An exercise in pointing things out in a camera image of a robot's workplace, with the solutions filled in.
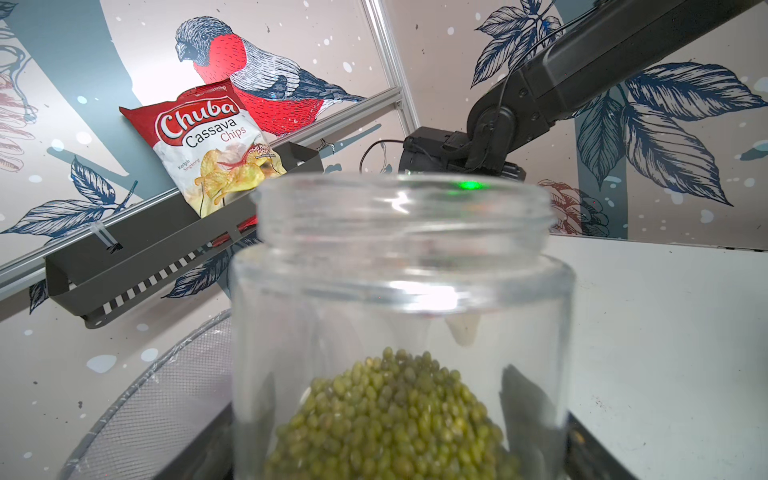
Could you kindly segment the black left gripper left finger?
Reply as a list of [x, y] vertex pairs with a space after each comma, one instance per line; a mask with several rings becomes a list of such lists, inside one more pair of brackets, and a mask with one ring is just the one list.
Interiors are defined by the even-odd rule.
[[153, 479], [233, 479], [232, 402], [171, 407], [168, 413], [191, 432]]

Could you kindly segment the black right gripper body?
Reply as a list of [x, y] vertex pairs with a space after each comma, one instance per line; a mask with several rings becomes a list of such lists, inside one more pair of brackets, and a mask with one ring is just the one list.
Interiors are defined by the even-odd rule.
[[487, 162], [469, 167], [471, 147], [472, 142], [464, 132], [420, 127], [403, 142], [398, 172], [473, 174], [525, 181], [527, 173], [514, 163], [505, 162], [499, 170]]

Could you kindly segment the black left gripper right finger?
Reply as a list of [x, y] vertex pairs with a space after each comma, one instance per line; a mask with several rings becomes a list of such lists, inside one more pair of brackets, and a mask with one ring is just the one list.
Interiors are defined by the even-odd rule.
[[572, 480], [636, 480], [573, 413], [567, 422], [564, 472]]

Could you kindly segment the beige jar lid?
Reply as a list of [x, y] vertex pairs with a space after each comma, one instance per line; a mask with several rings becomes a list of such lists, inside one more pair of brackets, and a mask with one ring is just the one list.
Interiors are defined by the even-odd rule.
[[452, 314], [445, 317], [445, 323], [454, 342], [465, 348], [474, 345], [482, 316], [478, 313]]

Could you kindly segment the jar with beige lid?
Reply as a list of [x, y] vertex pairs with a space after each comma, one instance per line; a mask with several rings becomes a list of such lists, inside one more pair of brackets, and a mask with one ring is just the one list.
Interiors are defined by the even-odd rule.
[[[573, 270], [545, 254], [549, 193], [455, 175], [290, 174], [255, 191], [230, 267], [234, 475], [267, 479], [317, 377], [387, 347], [429, 352], [485, 404], [519, 479], [564, 475]], [[469, 348], [445, 323], [482, 316]]]

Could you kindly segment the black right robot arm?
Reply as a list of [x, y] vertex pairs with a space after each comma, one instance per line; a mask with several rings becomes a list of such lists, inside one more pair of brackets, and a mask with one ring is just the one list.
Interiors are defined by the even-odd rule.
[[753, 1], [598, 1], [565, 33], [472, 107], [463, 132], [421, 127], [403, 145], [399, 173], [524, 181], [509, 153], [544, 135], [641, 69], [755, 7]]

